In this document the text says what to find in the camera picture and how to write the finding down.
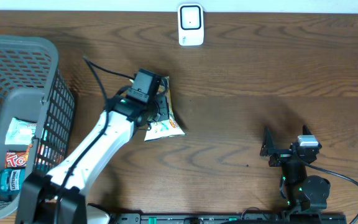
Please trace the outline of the yellow snack bag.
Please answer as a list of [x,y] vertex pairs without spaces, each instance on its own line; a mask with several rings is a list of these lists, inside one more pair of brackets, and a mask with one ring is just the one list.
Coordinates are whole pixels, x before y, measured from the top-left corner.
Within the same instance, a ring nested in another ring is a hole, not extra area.
[[158,89],[158,95],[160,94],[163,94],[157,100],[160,117],[158,121],[149,123],[149,128],[146,130],[144,138],[145,142],[185,135],[185,132],[175,121],[173,114],[170,77],[162,78],[162,83]]

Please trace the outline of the teal snack packet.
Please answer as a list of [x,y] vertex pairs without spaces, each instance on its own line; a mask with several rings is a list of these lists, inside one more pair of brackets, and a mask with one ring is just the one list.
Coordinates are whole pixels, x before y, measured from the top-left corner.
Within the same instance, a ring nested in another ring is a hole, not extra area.
[[9,124],[5,144],[6,145],[28,145],[35,135],[37,123],[12,118]]

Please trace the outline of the red chocolate bar wrapper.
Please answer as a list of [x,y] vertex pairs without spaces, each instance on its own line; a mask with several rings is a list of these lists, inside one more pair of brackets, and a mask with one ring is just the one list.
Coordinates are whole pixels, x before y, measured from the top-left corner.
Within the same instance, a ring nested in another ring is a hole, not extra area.
[[23,168],[27,165],[28,153],[8,151],[5,156],[4,168]]

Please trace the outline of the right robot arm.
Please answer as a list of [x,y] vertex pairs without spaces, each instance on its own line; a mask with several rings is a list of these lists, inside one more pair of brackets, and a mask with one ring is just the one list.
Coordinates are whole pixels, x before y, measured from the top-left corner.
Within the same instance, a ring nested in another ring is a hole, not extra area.
[[281,168],[280,193],[294,212],[320,212],[327,208],[330,182],[318,175],[308,175],[306,171],[321,148],[306,125],[303,133],[286,149],[277,148],[269,128],[264,129],[260,156],[269,158],[270,167]]

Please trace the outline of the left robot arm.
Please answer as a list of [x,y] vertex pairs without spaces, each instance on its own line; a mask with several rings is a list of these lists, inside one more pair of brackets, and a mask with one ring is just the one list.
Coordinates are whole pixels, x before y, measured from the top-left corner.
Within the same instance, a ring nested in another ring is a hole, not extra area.
[[41,177],[30,174],[21,189],[16,223],[109,223],[112,215],[86,196],[117,151],[139,127],[168,116],[166,93],[125,86],[105,100],[99,121],[80,145]]

